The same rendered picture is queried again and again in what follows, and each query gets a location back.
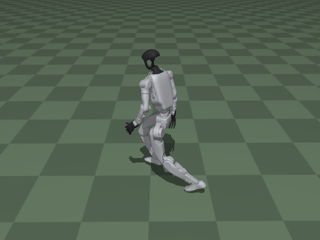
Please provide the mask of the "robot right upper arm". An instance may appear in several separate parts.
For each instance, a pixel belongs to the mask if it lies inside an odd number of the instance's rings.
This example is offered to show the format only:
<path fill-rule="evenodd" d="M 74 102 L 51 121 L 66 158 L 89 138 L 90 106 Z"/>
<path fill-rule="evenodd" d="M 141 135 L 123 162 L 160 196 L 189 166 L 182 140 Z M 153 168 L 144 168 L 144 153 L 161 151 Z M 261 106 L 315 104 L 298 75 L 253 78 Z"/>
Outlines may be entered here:
<path fill-rule="evenodd" d="M 175 82 L 174 82 L 174 74 L 171 70 L 166 70 L 169 74 L 170 77 L 170 81 L 171 81 L 171 86 L 172 86 L 172 91 L 173 91 L 173 99 L 177 96 L 177 90 L 176 90 L 176 86 L 175 86 Z"/>

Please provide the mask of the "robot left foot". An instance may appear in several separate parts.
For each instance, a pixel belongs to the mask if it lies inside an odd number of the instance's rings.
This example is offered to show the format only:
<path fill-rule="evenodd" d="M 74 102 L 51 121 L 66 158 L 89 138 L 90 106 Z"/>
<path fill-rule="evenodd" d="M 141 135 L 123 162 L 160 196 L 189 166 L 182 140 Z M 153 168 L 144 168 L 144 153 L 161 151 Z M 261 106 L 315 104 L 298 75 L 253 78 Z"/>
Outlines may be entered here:
<path fill-rule="evenodd" d="M 186 192 L 189 192 L 189 191 L 194 191 L 196 189 L 202 189 L 202 188 L 204 188 L 206 186 L 206 183 L 204 181 L 202 181 L 202 180 L 199 180 L 199 181 L 196 180 L 196 182 L 198 182 L 198 184 L 196 183 L 197 185 L 193 185 L 195 183 L 193 183 L 193 184 L 190 183 L 190 184 L 188 184 L 188 185 L 186 185 L 184 187 L 184 190 Z"/>

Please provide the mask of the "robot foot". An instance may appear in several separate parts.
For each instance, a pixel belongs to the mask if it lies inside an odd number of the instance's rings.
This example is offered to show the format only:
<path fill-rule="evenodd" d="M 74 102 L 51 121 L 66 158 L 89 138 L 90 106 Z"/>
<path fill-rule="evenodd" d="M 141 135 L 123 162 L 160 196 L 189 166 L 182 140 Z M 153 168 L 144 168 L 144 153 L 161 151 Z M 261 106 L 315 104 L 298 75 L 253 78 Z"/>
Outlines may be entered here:
<path fill-rule="evenodd" d="M 150 162 L 150 163 L 154 163 L 156 165 L 162 165 L 158 159 L 153 159 L 153 158 L 154 157 L 152 157 L 152 156 L 146 156 L 146 157 L 144 157 L 144 160 L 147 162 Z"/>
<path fill-rule="evenodd" d="M 198 182 L 198 184 L 196 183 L 197 185 L 193 185 L 195 183 L 193 183 L 193 184 L 190 183 L 190 184 L 188 184 L 188 185 L 186 185 L 184 187 L 184 190 L 186 192 L 189 192 L 189 191 L 194 191 L 196 189 L 202 189 L 202 188 L 204 188 L 206 186 L 206 183 L 204 181 L 202 181 L 202 180 L 199 180 L 199 181 L 196 180 L 196 182 Z"/>

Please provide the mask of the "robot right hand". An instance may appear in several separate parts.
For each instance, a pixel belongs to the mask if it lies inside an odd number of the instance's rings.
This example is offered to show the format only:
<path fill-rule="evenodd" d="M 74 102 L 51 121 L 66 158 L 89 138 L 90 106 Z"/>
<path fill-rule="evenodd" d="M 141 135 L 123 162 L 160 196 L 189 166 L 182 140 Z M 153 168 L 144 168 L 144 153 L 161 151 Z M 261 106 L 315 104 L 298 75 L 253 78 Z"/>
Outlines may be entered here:
<path fill-rule="evenodd" d="M 170 125 L 169 125 L 169 128 L 171 127 L 171 129 L 175 128 L 175 126 L 176 126 L 176 118 L 175 118 L 175 116 L 176 116 L 176 111 L 174 112 L 174 115 L 171 115 L 171 122 L 170 122 Z M 174 124 L 174 127 L 173 127 L 173 124 Z"/>

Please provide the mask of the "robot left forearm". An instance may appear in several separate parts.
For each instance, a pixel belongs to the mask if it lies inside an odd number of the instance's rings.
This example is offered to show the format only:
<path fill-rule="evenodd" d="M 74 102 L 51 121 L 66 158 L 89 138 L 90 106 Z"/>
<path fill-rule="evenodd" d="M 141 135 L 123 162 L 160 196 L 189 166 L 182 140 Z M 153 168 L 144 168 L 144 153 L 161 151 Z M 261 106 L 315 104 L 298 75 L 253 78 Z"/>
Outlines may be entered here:
<path fill-rule="evenodd" d="M 135 120 L 132 122 L 134 126 L 137 126 L 141 123 L 143 123 L 143 120 L 144 118 L 146 117 L 147 113 L 146 112 L 143 112 L 144 111 L 144 107 L 143 105 L 141 104 L 140 107 L 139 107 L 139 111 L 138 111 L 138 115 L 137 117 L 135 118 Z"/>

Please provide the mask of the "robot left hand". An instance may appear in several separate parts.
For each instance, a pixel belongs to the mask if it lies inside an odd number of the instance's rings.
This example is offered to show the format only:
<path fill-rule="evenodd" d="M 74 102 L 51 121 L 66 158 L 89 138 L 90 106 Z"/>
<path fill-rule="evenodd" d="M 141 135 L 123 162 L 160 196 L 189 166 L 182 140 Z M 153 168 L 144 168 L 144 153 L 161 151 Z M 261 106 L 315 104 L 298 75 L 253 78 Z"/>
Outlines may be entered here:
<path fill-rule="evenodd" d="M 138 125 L 134 126 L 133 121 L 130 122 L 130 123 L 126 122 L 126 124 L 128 124 L 128 125 L 125 126 L 125 128 L 127 128 L 126 131 L 127 131 L 127 133 L 129 133 L 129 135 L 132 134 L 131 132 L 134 130 L 134 128 L 136 128 L 136 127 L 138 127 L 140 125 L 140 124 L 138 124 Z"/>

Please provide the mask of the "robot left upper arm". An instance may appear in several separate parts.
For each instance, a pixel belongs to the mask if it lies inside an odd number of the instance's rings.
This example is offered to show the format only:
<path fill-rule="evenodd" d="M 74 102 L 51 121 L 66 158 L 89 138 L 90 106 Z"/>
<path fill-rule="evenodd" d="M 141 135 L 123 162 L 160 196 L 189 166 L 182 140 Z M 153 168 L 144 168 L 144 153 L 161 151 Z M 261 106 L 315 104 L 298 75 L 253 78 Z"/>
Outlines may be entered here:
<path fill-rule="evenodd" d="M 152 78 L 147 77 L 140 81 L 139 87 L 141 90 L 141 101 L 143 105 L 143 113 L 147 113 L 151 110 L 151 106 L 149 105 L 150 101 L 150 88 L 152 87 Z"/>

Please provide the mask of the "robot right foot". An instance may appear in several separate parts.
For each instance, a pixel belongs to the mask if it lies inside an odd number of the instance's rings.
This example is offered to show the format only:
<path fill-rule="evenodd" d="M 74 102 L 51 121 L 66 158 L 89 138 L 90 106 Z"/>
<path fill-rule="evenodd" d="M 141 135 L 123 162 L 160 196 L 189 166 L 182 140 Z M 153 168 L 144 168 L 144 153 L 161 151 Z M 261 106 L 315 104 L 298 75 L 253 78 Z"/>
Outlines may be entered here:
<path fill-rule="evenodd" d="M 154 163 L 156 165 L 162 165 L 158 159 L 153 159 L 153 158 L 154 157 L 152 157 L 152 156 L 146 156 L 146 157 L 144 157 L 144 160 L 147 162 L 150 162 L 150 163 Z"/>

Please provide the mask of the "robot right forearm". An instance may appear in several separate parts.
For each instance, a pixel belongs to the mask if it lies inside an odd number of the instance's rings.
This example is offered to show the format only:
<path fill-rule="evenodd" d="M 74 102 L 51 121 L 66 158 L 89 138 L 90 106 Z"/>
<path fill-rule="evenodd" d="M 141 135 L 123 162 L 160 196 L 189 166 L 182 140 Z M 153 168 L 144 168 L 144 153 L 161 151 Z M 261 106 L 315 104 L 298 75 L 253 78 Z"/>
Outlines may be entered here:
<path fill-rule="evenodd" d="M 177 99 L 177 95 L 176 95 L 176 97 L 173 98 L 173 105 L 171 105 L 170 108 L 169 108 L 169 109 L 170 109 L 170 112 L 169 112 L 169 113 L 170 113 L 171 115 L 173 115 L 173 116 L 175 115 L 175 111 L 176 111 L 176 109 L 177 109 L 177 101 L 178 101 L 178 99 Z"/>

